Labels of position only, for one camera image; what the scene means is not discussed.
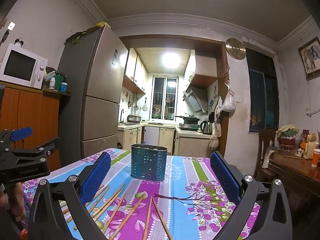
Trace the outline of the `person left hand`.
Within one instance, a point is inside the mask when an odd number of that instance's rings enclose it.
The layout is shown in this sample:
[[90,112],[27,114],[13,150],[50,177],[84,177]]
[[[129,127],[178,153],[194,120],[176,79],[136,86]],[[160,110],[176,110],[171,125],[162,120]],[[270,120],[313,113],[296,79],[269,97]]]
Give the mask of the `person left hand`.
[[17,183],[11,192],[11,198],[8,199],[3,191],[1,191],[1,205],[10,205],[10,210],[17,222],[21,222],[26,218],[24,207],[24,192],[21,183]]

